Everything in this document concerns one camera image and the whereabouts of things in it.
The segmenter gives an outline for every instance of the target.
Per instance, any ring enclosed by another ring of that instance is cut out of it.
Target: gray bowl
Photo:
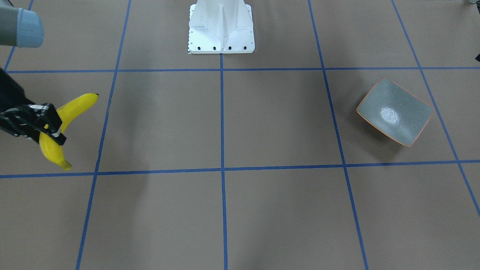
[[[410,147],[433,114],[433,107],[383,77],[363,98],[358,114],[394,141]]]

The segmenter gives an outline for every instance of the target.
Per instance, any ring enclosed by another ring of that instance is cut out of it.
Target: bowl
[[[392,140],[410,147],[433,114],[434,108],[387,77],[363,98],[357,113]]]

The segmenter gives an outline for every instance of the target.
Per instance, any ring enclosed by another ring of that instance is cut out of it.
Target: blue tape line
[[[345,174],[345,180],[347,181],[348,195],[350,196],[350,203],[351,203],[351,206],[352,206],[353,218],[355,220],[355,226],[357,228],[357,235],[358,235],[358,238],[359,238],[361,254],[362,254],[362,257],[363,257],[363,264],[365,266],[365,270],[368,270],[367,255],[365,253],[365,248],[364,248],[364,245],[363,245],[363,238],[362,238],[362,235],[361,235],[360,223],[359,223],[358,215],[357,215],[357,208],[355,207],[355,200],[353,198],[353,192],[352,192],[352,188],[351,188],[351,185],[350,185],[350,178],[348,176],[348,171],[347,171],[347,167],[346,167],[346,163],[345,163],[345,156],[343,154],[342,142],[340,140],[340,133],[338,132],[338,125],[337,125],[337,122],[336,122],[335,110],[334,110],[334,106],[333,106],[333,102],[332,102],[332,96],[330,95],[330,87],[328,85],[328,79],[327,79],[327,74],[326,74],[326,70],[325,70],[324,59],[323,59],[323,56],[322,56],[322,49],[320,47],[320,40],[318,38],[317,26],[315,24],[315,18],[313,16],[313,10],[312,10],[312,3],[311,3],[310,0],[308,0],[308,6],[309,6],[309,9],[310,9],[310,16],[312,18],[312,26],[313,26],[313,31],[315,33],[315,40],[317,42],[318,56],[320,57],[320,64],[322,65],[322,71],[323,71],[324,80],[325,80],[325,88],[326,88],[327,95],[328,95],[328,103],[330,104],[330,110],[332,112],[332,119],[333,119],[333,123],[334,123],[334,126],[335,126],[335,133],[336,133],[336,139],[337,139],[337,143],[338,143],[338,149],[340,151],[340,156],[342,158],[343,172]]]
[[[418,67],[333,67],[325,70],[409,70],[419,69]]]
[[[119,47],[119,52],[118,52],[118,55],[117,55],[117,63],[115,64],[115,73],[113,75],[112,86],[111,86],[111,89],[110,89],[110,95],[108,97],[107,112],[105,113],[105,120],[104,120],[104,123],[103,123],[102,137],[100,139],[100,145],[98,147],[98,158],[97,158],[96,165],[95,165],[95,174],[94,174],[93,180],[92,180],[92,188],[90,190],[90,197],[88,199],[87,213],[85,215],[84,229],[83,229],[83,232],[82,232],[82,239],[80,241],[80,248],[79,248],[79,251],[78,251],[76,270],[80,270],[80,264],[82,262],[82,254],[83,254],[83,249],[84,249],[84,245],[85,245],[85,238],[86,238],[86,233],[87,233],[87,228],[88,228],[88,221],[89,221],[89,218],[90,218],[90,211],[92,209],[93,196],[94,196],[94,193],[95,193],[96,179],[97,179],[97,176],[98,176],[98,168],[100,167],[100,160],[102,158],[103,144],[104,144],[104,141],[105,141],[105,134],[107,132],[108,116],[109,116],[109,113],[110,113],[110,106],[111,106],[111,103],[112,103],[113,91],[115,90],[115,83],[117,81],[117,74],[118,74],[117,70],[118,70],[119,65],[120,65],[120,57],[121,57],[121,52],[122,52],[122,48],[123,48],[123,41],[125,39],[125,32],[127,31],[127,23],[128,23],[128,17],[129,17],[129,14],[130,14],[131,4],[132,4],[132,0],[129,0],[128,1],[128,6],[127,6],[127,12],[125,14],[125,21],[123,23],[123,32],[122,32],[121,39],[120,39],[120,47]]]
[[[8,66],[10,59],[13,55],[15,47],[10,52],[7,64],[5,64],[4,70]],[[418,67],[326,67],[325,70],[418,70]],[[323,68],[227,68],[224,72],[230,71],[318,71],[324,70]],[[480,67],[422,67],[422,69],[428,70],[476,70]],[[119,69],[117,72],[218,72],[220,69],[205,68],[205,69]],[[30,73],[100,73],[100,72],[115,72],[114,69],[92,69],[92,70],[13,70],[8,71],[12,74],[30,74]]]
[[[264,171],[264,170],[298,170],[298,169],[325,169],[325,168],[343,168],[342,164],[331,165],[298,165],[298,166],[261,166],[261,167],[230,167],[225,171]]]
[[[12,60],[12,56],[13,56],[13,52],[15,51],[15,48],[16,47],[12,47],[12,49],[10,50],[10,54],[8,56],[7,62],[5,63],[5,67],[3,68],[5,71],[7,71],[8,65],[10,64],[10,60]]]
[[[93,176],[93,175],[94,175],[93,172],[4,174],[4,175],[0,175],[0,179],[8,179],[8,178],[37,178],[37,177]]]
[[[445,70],[452,70],[452,69],[480,69],[480,67],[422,67],[422,69],[445,69]]]
[[[385,162],[385,163],[359,163],[346,164],[347,167],[379,167],[379,166],[412,166],[412,165],[432,165],[432,164],[456,164],[456,160],[441,161],[414,161],[414,162]]]
[[[208,72],[220,71],[218,68],[183,68],[183,69],[119,69],[118,72]]]
[[[160,173],[220,172],[220,171],[222,171],[221,168],[206,168],[206,169],[176,169],[176,170],[98,172],[97,175],[160,174]]]
[[[302,71],[322,70],[322,68],[226,68],[224,71]]]
[[[459,162],[460,163],[480,163],[480,160],[460,160]],[[385,162],[385,163],[352,163],[352,164],[345,164],[345,166],[348,168],[350,167],[355,168],[355,167],[415,166],[415,165],[456,164],[456,163],[457,163],[456,160],[439,160],[439,161]],[[263,170],[299,170],[299,169],[343,168],[343,166],[344,166],[343,164],[325,164],[325,165],[292,165],[292,166],[259,166],[259,167],[225,167],[223,170],[226,172],[263,171]],[[162,173],[221,172],[221,171],[222,171],[222,168],[200,168],[200,169],[98,172],[97,175],[162,174]],[[0,174],[0,179],[93,176],[94,174],[95,174],[94,172]]]
[[[100,72],[115,72],[111,69],[92,69],[92,70],[13,70],[8,71],[12,74],[32,74],[32,73],[100,73]]]
[[[450,135],[448,134],[447,128],[446,128],[445,123],[444,123],[444,120],[443,120],[443,118],[442,118],[442,115],[440,114],[440,110],[439,110],[438,107],[437,107],[437,103],[435,102],[435,98],[433,97],[433,93],[432,93],[432,91],[431,91],[431,89],[430,89],[430,86],[429,86],[429,84],[428,84],[428,82],[427,82],[427,78],[425,77],[425,73],[423,72],[423,68],[422,68],[421,65],[420,65],[420,61],[419,61],[419,59],[418,59],[418,57],[417,57],[417,54],[416,54],[416,52],[415,52],[415,50],[414,50],[414,48],[413,48],[412,42],[411,42],[411,40],[410,40],[410,37],[408,36],[407,30],[406,30],[406,28],[405,28],[405,25],[403,24],[402,18],[401,18],[401,16],[400,16],[400,13],[398,12],[398,8],[396,7],[395,1],[394,1],[394,0],[391,0],[391,2],[392,2],[392,5],[393,5],[393,7],[394,7],[394,9],[395,9],[396,15],[397,15],[398,20],[399,20],[399,22],[400,22],[400,25],[402,26],[403,32],[404,32],[404,34],[405,34],[405,37],[407,38],[408,44],[410,45],[410,49],[412,50],[413,57],[415,58],[415,61],[417,62],[417,65],[418,65],[418,67],[419,67],[419,69],[420,69],[421,76],[422,76],[422,78],[423,78],[423,81],[424,81],[424,83],[425,83],[425,86],[427,87],[428,94],[430,95],[430,98],[432,99],[433,107],[435,108],[435,111],[437,112],[438,118],[440,119],[440,123],[442,124],[442,127],[443,127],[443,129],[444,129],[444,132],[445,132],[445,135],[446,135],[446,137],[447,137],[448,143],[450,144],[450,148],[452,149],[453,155],[454,155],[455,160],[456,160],[456,162],[457,162],[457,164],[458,164],[458,168],[460,169],[460,173],[462,174],[463,180],[465,181],[465,185],[467,186],[468,192],[470,193],[470,196],[471,196],[471,198],[472,198],[473,204],[474,204],[474,206],[475,206],[475,208],[476,208],[476,210],[477,210],[477,214],[478,214],[478,216],[480,217],[480,208],[479,208],[479,205],[478,205],[477,200],[475,199],[475,196],[474,196],[474,194],[473,194],[473,192],[472,192],[472,189],[471,189],[471,187],[470,187],[470,183],[468,182],[468,179],[467,179],[467,177],[465,176],[465,173],[463,172],[462,164],[461,164],[461,162],[460,162],[460,160],[459,160],[459,158],[458,158],[458,155],[457,155],[457,153],[456,153],[456,151],[455,151],[455,147],[453,146],[452,140],[450,139]]]
[[[460,163],[480,163],[480,160],[460,160]]]
[[[227,196],[225,190],[225,111],[224,111],[224,68],[223,54],[220,54],[220,160],[222,171],[222,213],[223,213],[223,267],[228,270],[228,239],[227,239]]]

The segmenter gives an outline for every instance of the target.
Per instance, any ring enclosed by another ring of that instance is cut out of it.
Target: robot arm
[[[0,45],[38,48],[43,43],[43,24],[33,11],[0,0]]]
[[[67,139],[60,130],[62,120],[51,103],[37,105],[23,88],[0,68],[0,129],[39,142],[40,132],[58,145]]]

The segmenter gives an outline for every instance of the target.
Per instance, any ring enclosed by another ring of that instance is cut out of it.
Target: yellow banana
[[[98,94],[85,94],[82,95],[67,104],[61,106],[57,113],[62,120],[60,126],[61,132],[65,132],[68,125],[80,114],[92,107],[98,100]],[[70,170],[72,168],[71,164],[65,160],[63,156],[63,149],[59,146],[52,138],[50,138],[45,133],[40,133],[40,149],[42,150],[43,155],[51,162],[59,165],[64,170]]]

